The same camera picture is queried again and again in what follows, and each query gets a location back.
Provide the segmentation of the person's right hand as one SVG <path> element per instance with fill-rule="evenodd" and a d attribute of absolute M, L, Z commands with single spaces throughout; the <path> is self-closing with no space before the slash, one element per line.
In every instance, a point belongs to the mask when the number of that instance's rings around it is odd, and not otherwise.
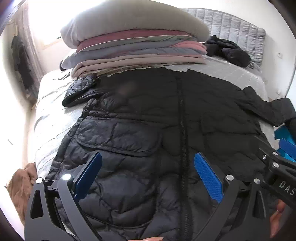
<path fill-rule="evenodd" d="M 273 238 L 280 229 L 280 219 L 286 204 L 279 200 L 276 206 L 276 212 L 270 217 L 270 237 Z"/>

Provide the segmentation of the person's left hand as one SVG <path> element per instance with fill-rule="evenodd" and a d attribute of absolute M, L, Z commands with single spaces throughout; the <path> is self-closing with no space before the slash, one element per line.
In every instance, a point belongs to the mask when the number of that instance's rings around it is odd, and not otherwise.
<path fill-rule="evenodd" d="M 128 240 L 128 241 L 162 241 L 163 239 L 164 239 L 163 237 L 149 237 L 141 240 Z"/>

